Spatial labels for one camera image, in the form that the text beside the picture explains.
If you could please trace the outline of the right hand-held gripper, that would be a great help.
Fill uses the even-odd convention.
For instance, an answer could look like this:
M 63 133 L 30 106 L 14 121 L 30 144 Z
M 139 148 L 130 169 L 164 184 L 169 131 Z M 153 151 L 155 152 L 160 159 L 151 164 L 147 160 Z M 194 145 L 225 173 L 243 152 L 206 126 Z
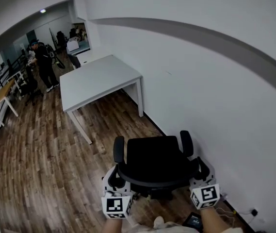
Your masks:
M 215 169 L 205 158 L 198 156 L 197 159 L 199 172 L 198 176 L 190 179 L 190 198 L 196 209 L 214 207 L 220 200 L 220 187 L 216 182 Z

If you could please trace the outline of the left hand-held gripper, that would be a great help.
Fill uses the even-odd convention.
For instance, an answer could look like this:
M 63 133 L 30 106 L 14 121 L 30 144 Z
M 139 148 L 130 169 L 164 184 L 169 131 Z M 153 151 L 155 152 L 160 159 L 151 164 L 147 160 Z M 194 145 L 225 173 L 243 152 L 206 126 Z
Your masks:
M 102 178 L 102 189 L 104 192 L 101 198 L 102 209 L 107 219 L 128 218 L 133 205 L 133 193 L 130 183 L 121 180 L 117 190 L 117 168 L 113 166 Z

